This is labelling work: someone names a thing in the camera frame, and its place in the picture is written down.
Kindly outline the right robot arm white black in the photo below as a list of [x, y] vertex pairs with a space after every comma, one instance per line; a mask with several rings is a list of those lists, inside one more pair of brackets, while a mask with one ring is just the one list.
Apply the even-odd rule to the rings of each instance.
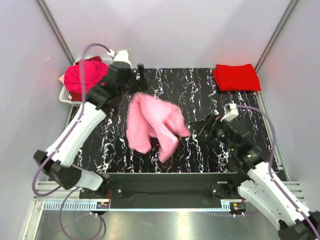
[[251, 202], [273, 224], [281, 240], [320, 238], [320, 212], [309, 210], [288, 189], [240, 130], [214, 114], [192, 122], [190, 129], [228, 148], [237, 172], [244, 176], [244, 181], [227, 185], [228, 195]]

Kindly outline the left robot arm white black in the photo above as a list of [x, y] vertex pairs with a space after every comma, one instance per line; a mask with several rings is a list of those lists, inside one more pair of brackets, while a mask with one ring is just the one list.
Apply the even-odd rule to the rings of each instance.
[[35, 152], [33, 158], [40, 170], [65, 190], [85, 188], [103, 198], [108, 193], [106, 178], [75, 166], [74, 158], [96, 126], [119, 108], [124, 96], [147, 90], [143, 64], [133, 70], [127, 62], [113, 62], [108, 74], [88, 91], [85, 103], [59, 138], [47, 150]]

